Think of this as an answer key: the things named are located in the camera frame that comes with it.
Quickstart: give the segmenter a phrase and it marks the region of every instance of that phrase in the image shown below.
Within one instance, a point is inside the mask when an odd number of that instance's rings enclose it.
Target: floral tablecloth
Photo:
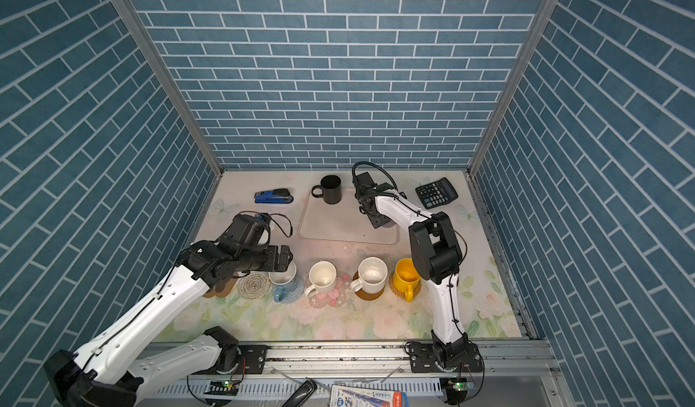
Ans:
[[[295,235],[285,238],[273,225],[272,244],[287,244],[295,255],[298,272],[304,278],[319,260],[334,263],[339,270],[354,273],[368,256],[383,259],[389,269],[403,257],[409,257],[409,240],[400,231],[393,246],[356,244],[302,239],[299,229],[302,208],[308,190],[326,172],[227,172],[220,181],[213,203],[198,233],[198,239],[214,239],[229,225],[236,212],[261,210],[287,215]],[[337,173],[343,185],[349,185],[348,172]],[[468,242],[468,255],[461,265],[457,297],[462,324],[470,337],[519,337],[517,320],[500,281],[485,234],[477,218],[473,199],[464,174],[441,171],[395,171],[392,176],[409,200],[417,202],[416,186],[446,176],[459,194],[456,201],[434,211],[446,212],[453,227]],[[288,187],[295,201],[288,205],[257,205],[253,193],[264,189]],[[315,309],[306,297],[292,304],[275,303],[271,292],[255,300],[241,297],[236,288],[212,291],[182,311],[155,339],[156,342],[187,342],[205,329],[221,326],[239,340],[340,340],[429,338],[432,325],[427,288],[411,303],[396,297],[387,286],[374,301],[363,301],[352,292],[342,307]]]

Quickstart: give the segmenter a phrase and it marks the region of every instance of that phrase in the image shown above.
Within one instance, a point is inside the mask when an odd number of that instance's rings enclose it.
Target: calculator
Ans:
[[[456,190],[454,190],[454,186],[445,177],[436,182],[415,188],[415,193],[418,194],[420,202],[427,209],[446,205],[459,197],[456,194]]]

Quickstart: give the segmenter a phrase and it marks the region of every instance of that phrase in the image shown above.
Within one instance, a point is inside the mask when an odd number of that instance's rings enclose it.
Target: blue mug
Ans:
[[[297,265],[289,263],[287,271],[268,273],[268,277],[275,285],[273,299],[276,303],[280,303],[287,294],[297,288]]]

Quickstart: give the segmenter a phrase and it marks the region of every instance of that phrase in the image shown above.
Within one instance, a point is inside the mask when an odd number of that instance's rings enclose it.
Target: brick wallpaper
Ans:
[[[133,0],[226,168],[465,168],[540,0]]]
[[[695,0],[560,0],[480,169],[578,405],[695,405]]]
[[[108,0],[0,0],[0,406],[149,290],[211,171]]]

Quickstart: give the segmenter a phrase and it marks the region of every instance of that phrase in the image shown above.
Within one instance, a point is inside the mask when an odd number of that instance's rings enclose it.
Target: stapler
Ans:
[[[256,203],[292,203],[295,200],[287,188],[278,188],[267,190],[266,192],[258,192],[254,196]]]

